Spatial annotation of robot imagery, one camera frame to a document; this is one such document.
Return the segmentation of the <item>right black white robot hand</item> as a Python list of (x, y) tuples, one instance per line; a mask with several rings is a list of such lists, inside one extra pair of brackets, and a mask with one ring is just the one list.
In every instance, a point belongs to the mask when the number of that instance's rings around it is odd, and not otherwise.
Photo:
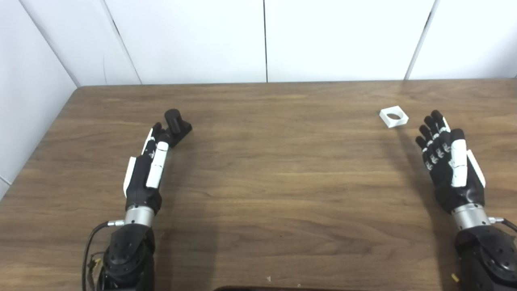
[(465, 205), (485, 206), (485, 177), (463, 129), (451, 129), (438, 110), (424, 118), (415, 138), (438, 204), (447, 213)]

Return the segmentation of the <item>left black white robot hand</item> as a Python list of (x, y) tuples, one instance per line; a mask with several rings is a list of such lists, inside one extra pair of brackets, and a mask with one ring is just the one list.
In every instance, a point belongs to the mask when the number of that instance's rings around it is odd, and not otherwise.
[(125, 209), (148, 208), (156, 215), (162, 206), (160, 184), (169, 149), (169, 135), (160, 122), (149, 131), (142, 152), (131, 157), (124, 179)]

